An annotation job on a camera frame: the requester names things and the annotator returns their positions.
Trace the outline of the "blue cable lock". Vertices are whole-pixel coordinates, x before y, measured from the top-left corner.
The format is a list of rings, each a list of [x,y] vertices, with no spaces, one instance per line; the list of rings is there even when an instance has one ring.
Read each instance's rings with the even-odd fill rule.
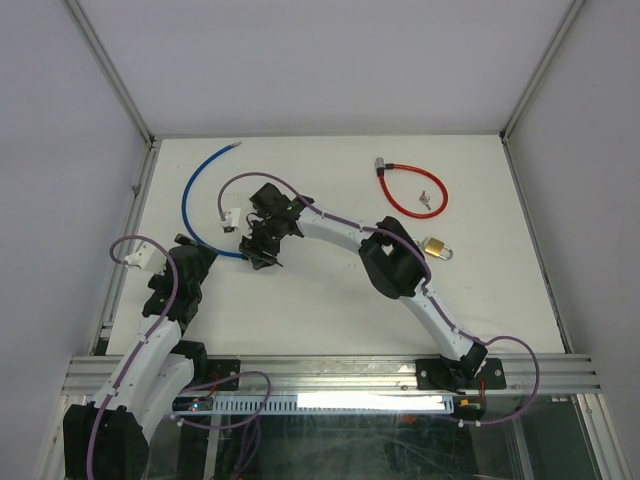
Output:
[[[245,257],[232,245],[238,231],[223,232],[217,198],[229,176],[239,172],[239,153],[245,151],[245,143],[241,140],[190,140],[187,145],[189,175],[180,200],[184,227],[197,243],[211,247],[221,258],[244,261]]]

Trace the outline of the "red cable lock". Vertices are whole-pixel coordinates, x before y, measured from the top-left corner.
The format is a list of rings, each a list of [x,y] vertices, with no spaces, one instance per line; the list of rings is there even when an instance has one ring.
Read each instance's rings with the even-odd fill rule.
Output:
[[[386,198],[386,200],[391,204],[391,206],[398,211],[399,213],[409,217],[409,218],[413,218],[413,219],[417,219],[417,220],[428,220],[428,219],[432,219],[435,218],[437,216],[439,216],[441,213],[444,212],[444,210],[447,208],[448,203],[449,203],[449,192],[445,186],[445,184],[433,173],[416,167],[416,166],[412,166],[412,165],[406,165],[406,164],[398,164],[398,163],[387,163],[384,161],[384,159],[382,157],[377,157],[374,160],[374,169],[376,172],[376,176],[378,178],[379,181],[379,185],[382,189],[382,192]],[[440,190],[441,193],[441,197],[442,197],[442,202],[441,204],[434,209],[433,212],[429,212],[427,210],[426,213],[418,213],[418,212],[414,212],[411,210],[408,210],[406,208],[404,208],[392,195],[387,182],[385,180],[385,173],[387,171],[390,170],[400,170],[400,171],[405,171],[405,172],[411,172],[414,174],[418,174],[421,175],[423,177],[428,178],[430,181],[432,181]]]

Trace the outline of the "red cable lock keys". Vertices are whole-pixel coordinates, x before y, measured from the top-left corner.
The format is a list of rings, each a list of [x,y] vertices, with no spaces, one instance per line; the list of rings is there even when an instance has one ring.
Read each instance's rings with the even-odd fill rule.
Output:
[[[425,190],[423,190],[419,196],[419,201],[429,212],[434,211],[434,207],[431,205],[431,196]]]

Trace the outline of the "brass padlock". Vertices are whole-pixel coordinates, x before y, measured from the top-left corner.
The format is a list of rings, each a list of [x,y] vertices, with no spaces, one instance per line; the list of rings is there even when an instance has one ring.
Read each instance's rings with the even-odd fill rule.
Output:
[[[434,237],[425,237],[418,242],[421,251],[426,255],[443,261],[449,261],[454,257],[453,250],[442,240]]]

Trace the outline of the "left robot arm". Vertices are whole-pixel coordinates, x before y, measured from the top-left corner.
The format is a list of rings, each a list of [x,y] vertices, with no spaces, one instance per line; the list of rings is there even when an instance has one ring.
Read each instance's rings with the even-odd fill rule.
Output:
[[[140,479],[152,437],[177,395],[209,377],[203,343],[183,335],[198,312],[202,284],[217,252],[179,234],[171,249],[135,236],[135,252],[113,260],[151,272],[143,319],[109,379],[63,419],[68,479]]]

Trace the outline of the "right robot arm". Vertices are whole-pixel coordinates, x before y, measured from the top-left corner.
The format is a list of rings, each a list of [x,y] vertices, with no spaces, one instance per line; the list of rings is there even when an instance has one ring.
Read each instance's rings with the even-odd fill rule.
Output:
[[[397,219],[387,216],[369,226],[323,211],[309,197],[290,199],[271,183],[250,203],[257,218],[249,222],[250,234],[242,238],[239,249],[254,269],[276,265],[281,240],[287,236],[348,250],[359,257],[372,286],[405,305],[435,341],[441,362],[439,387],[461,390],[481,378],[486,346],[455,323],[441,304],[424,254]]]

